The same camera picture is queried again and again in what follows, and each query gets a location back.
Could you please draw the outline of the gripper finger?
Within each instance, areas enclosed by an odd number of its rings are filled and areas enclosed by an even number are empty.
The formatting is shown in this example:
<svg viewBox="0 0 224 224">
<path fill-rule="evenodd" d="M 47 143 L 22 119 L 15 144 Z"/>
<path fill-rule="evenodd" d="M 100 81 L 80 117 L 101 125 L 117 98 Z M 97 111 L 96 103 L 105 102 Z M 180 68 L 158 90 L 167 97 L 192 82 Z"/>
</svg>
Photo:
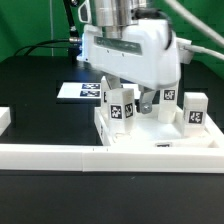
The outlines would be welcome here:
<svg viewBox="0 0 224 224">
<path fill-rule="evenodd" d="M 156 91 L 142 85 L 139 85 L 138 88 L 140 91 L 139 111 L 142 114 L 148 114 L 152 111 L 152 101 Z"/>
<path fill-rule="evenodd" d="M 111 74 L 107 74 L 106 81 L 110 90 L 114 90 L 114 89 L 118 89 L 122 87 L 119 77 L 113 76 Z"/>
</svg>

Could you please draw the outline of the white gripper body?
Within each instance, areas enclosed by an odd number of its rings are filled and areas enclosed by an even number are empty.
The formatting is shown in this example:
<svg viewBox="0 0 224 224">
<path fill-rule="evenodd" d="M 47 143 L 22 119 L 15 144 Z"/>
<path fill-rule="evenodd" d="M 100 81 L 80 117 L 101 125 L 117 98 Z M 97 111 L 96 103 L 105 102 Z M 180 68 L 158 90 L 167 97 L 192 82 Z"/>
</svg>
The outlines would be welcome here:
<svg viewBox="0 0 224 224">
<path fill-rule="evenodd" d="M 176 37 L 171 19 L 150 0 L 84 0 L 79 61 L 152 90 L 179 82 L 192 53 Z"/>
</svg>

